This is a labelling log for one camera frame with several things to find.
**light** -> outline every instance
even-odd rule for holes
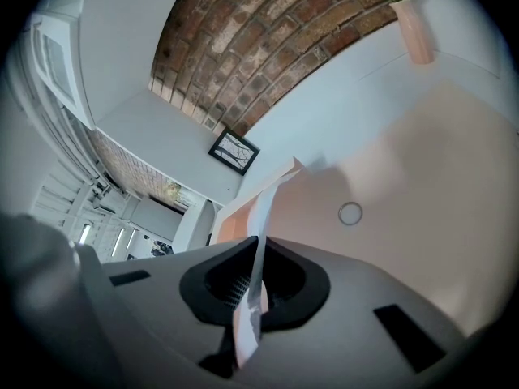
[[[356,202],[348,202],[339,209],[339,219],[346,226],[353,226],[362,219],[362,208]]]
[[[88,232],[90,232],[90,228],[91,227],[92,226],[90,226],[89,224],[86,224],[83,227],[83,230],[81,231],[81,238],[79,239],[79,244],[80,245],[83,245],[84,242],[87,240]]]
[[[130,236],[130,241],[128,241],[128,245],[127,245],[127,249],[130,247],[131,245],[131,240],[133,239],[133,236],[135,235],[135,232],[137,232],[137,229],[133,229],[133,232],[131,233],[131,236]]]
[[[119,241],[121,240],[121,236],[124,233],[124,229],[121,229],[121,232],[119,232],[119,236],[117,237],[117,241],[115,241],[114,250],[112,251],[112,256],[115,255],[115,251],[117,250],[117,245],[119,245]]]

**pink vase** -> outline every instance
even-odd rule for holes
[[[410,0],[391,3],[389,6],[397,13],[398,23],[411,61],[418,64],[431,63],[434,60],[432,47],[422,20],[414,11]]]

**framed picture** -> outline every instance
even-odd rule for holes
[[[256,147],[225,128],[209,150],[209,155],[241,175],[245,174],[260,153]]]

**round circle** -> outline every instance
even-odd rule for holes
[[[362,219],[362,208],[356,202],[344,203],[339,209],[339,219],[346,226],[353,226]]]

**paper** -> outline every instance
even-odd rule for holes
[[[261,314],[268,310],[267,289],[263,284],[263,262],[267,243],[267,227],[277,189],[297,172],[287,174],[258,195],[247,221],[247,235],[258,237],[258,248],[252,266],[251,282],[234,311],[234,347],[238,367],[242,368],[258,348],[261,337]]]

